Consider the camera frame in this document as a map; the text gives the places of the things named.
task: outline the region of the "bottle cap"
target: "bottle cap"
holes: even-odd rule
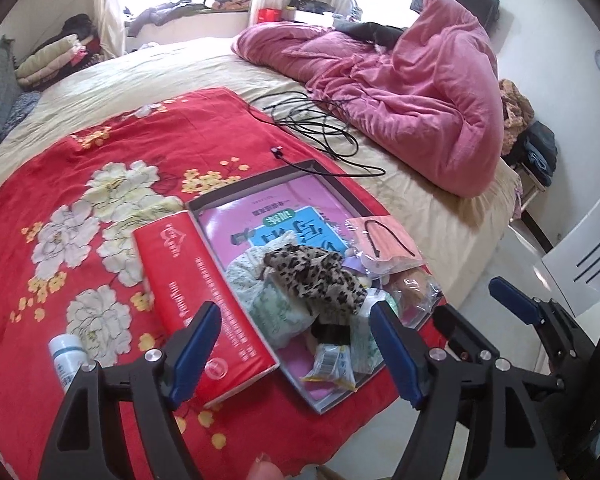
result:
[[[74,334],[57,335],[55,338],[49,341],[49,353],[52,357],[56,354],[56,352],[65,348],[81,349],[84,351],[80,338]]]

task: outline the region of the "red floral blanket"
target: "red floral blanket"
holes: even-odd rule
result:
[[[62,388],[47,343],[80,336],[103,366],[124,364],[164,341],[141,284],[131,231],[184,202],[293,161],[330,160],[252,118],[225,89],[192,92],[118,115],[59,140],[0,188],[0,458],[34,480]],[[351,180],[374,214],[385,209]],[[440,336],[427,326],[431,344]],[[267,453],[286,474],[327,461],[397,394],[387,371],[318,416],[275,372],[215,410],[195,402],[176,420],[205,478],[242,479]],[[130,405],[131,462],[150,478]]]

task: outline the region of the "blue gripper pad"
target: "blue gripper pad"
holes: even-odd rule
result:
[[[489,293],[527,325],[537,325],[541,321],[540,310],[536,302],[523,294],[501,276],[489,282]]]
[[[402,326],[386,301],[371,308],[369,325],[398,393],[419,409],[432,380],[426,359],[429,348],[416,330]]]
[[[193,396],[209,354],[220,335],[222,325],[220,308],[213,303],[206,312],[199,312],[199,314],[202,314],[200,320],[196,314],[191,321],[191,325],[197,323],[197,326],[191,327],[193,333],[173,367],[172,388],[168,395],[168,402],[172,407],[179,406],[181,402]]]

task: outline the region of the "white bottle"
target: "white bottle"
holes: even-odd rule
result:
[[[77,335],[61,334],[49,341],[49,353],[54,360],[56,374],[66,393],[80,366],[89,360]]]

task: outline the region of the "red tissue package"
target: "red tissue package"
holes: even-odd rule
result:
[[[205,301],[222,312],[222,330],[194,396],[205,407],[272,372],[280,362],[242,310],[190,213],[166,216],[133,232],[154,309],[171,335],[186,327]]]

